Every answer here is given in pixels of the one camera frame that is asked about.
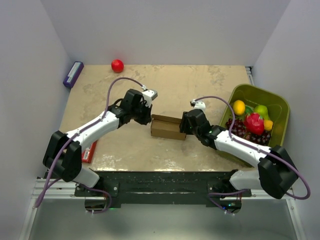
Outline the brown cardboard box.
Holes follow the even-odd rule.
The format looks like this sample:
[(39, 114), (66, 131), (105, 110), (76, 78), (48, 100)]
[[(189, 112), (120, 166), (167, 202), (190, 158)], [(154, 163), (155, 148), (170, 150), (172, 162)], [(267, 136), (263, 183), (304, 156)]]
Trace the brown cardboard box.
[(186, 134), (180, 132), (181, 118), (153, 114), (150, 135), (152, 137), (184, 141)]

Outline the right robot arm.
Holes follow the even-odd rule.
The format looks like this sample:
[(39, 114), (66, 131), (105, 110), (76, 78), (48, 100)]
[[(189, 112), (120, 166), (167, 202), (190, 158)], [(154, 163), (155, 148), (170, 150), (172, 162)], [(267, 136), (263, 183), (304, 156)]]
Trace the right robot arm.
[(183, 112), (179, 130), (194, 135), (206, 147), (228, 153), (254, 167), (232, 171), (217, 188), (223, 195), (233, 197), (242, 190), (263, 190), (281, 199), (298, 179), (296, 167), (283, 147), (270, 148), (230, 134), (224, 127), (211, 125), (201, 109)]

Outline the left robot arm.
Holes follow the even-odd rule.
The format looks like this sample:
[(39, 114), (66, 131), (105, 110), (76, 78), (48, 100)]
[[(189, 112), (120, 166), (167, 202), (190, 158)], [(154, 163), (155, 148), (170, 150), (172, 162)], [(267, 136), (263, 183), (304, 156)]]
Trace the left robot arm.
[(147, 125), (151, 122), (152, 101), (158, 96), (155, 90), (140, 92), (129, 89), (123, 98), (109, 105), (105, 111), (83, 126), (67, 133), (52, 134), (43, 158), (43, 165), (65, 182), (86, 186), (92, 196), (104, 190), (100, 176), (82, 165), (85, 150), (104, 135), (119, 129), (131, 120)]

